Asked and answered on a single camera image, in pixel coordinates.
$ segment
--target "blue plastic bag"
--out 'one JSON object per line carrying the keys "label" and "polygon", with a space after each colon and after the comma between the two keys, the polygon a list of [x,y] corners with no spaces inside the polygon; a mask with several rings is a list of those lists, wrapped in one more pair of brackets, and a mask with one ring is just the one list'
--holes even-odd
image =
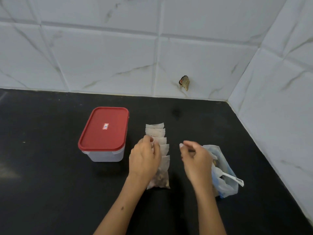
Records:
{"label": "blue plastic bag", "polygon": [[[233,170],[229,167],[219,146],[203,145],[203,147],[211,153],[214,160],[217,160],[218,167],[223,172],[236,177]],[[231,196],[238,193],[238,183],[228,177],[224,177],[224,179],[217,177],[215,173],[215,166],[213,163],[212,163],[212,181],[214,187],[217,189],[221,198],[225,198],[227,196]]]}

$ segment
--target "red lid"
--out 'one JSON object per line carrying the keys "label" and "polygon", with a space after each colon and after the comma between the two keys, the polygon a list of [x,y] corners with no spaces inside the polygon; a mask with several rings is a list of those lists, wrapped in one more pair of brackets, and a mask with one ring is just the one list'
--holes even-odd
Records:
{"label": "red lid", "polygon": [[78,141],[82,151],[117,151],[126,141],[129,111],[123,107],[95,108]]}

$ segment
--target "spoon handle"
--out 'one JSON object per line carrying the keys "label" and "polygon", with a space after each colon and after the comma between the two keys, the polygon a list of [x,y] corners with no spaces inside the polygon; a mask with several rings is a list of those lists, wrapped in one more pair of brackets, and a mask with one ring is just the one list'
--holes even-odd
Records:
{"label": "spoon handle", "polygon": [[229,178],[231,178],[231,179],[233,179],[234,181],[236,181],[236,182],[237,182],[239,185],[241,185],[241,186],[244,186],[244,185],[245,185],[245,184],[244,184],[244,181],[238,179],[237,177],[234,177],[234,176],[232,176],[232,175],[229,175],[229,174],[227,174],[227,173],[225,173],[225,172],[223,172],[223,175],[224,175],[224,176],[227,176],[227,177],[229,177]]}

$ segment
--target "black countertop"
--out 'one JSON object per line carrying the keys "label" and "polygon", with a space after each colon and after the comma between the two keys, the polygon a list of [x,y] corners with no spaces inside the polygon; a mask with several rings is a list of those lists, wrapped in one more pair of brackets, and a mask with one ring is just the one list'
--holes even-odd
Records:
{"label": "black countertop", "polygon": [[[198,234],[183,140],[220,146],[243,179],[217,199],[230,234],[313,234],[288,190],[226,102],[0,89],[0,234],[92,234],[128,174],[145,124],[165,123],[171,189],[144,192],[128,234]],[[77,146],[98,106],[130,112],[124,159],[95,163]]]}

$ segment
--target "marble tile wall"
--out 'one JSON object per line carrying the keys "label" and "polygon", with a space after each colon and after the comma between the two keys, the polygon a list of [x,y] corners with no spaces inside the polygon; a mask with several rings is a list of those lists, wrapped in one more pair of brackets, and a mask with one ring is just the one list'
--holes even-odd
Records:
{"label": "marble tile wall", "polygon": [[285,1],[0,0],[0,87],[225,101]]}
{"label": "marble tile wall", "polygon": [[287,0],[229,98],[311,223],[312,9],[313,0]]}

